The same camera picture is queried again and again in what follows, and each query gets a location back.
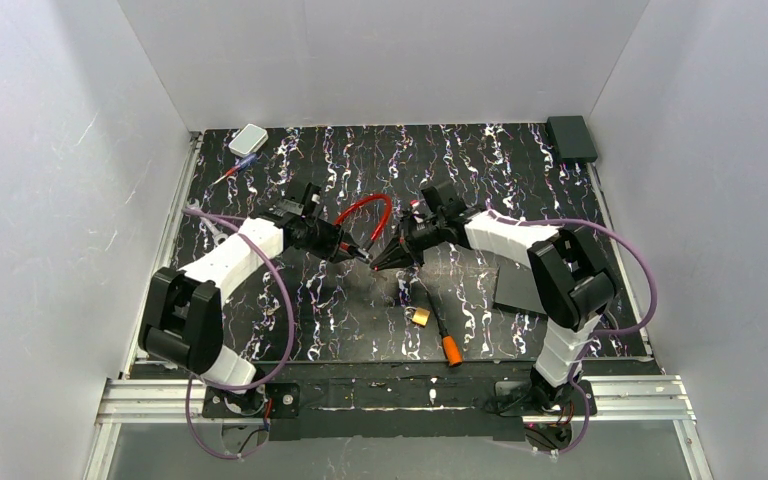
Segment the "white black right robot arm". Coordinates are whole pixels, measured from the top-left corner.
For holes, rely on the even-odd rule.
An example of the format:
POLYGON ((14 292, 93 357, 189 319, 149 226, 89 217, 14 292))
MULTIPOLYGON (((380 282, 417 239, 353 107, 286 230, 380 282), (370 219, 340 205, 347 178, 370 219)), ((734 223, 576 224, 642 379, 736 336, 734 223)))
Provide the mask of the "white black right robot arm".
POLYGON ((580 377, 586 345, 619 289, 593 235, 573 219, 562 220, 560 226, 530 224, 469 206, 449 181, 421 193, 428 213, 402 211, 394 236, 372 260, 372 269, 421 266, 425 251, 443 243, 529 267, 548 317, 542 350, 528 385, 498 395, 489 408, 502 415, 525 405, 544 411, 566 406, 580 377))

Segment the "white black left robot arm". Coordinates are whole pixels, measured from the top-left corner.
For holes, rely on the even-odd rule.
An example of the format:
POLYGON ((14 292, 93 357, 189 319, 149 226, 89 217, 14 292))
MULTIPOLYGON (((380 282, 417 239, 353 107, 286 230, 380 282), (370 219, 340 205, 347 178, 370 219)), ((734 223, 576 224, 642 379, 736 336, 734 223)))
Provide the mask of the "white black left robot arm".
POLYGON ((162 267, 149 283, 137 343, 140 349, 200 378, 244 395, 276 376, 224 343, 223 305, 245 280, 266 266, 282 297, 288 289, 273 259, 289 248, 331 263, 370 256, 341 226, 321 216, 320 187, 293 180, 284 195, 235 227, 219 246, 179 269, 162 267))

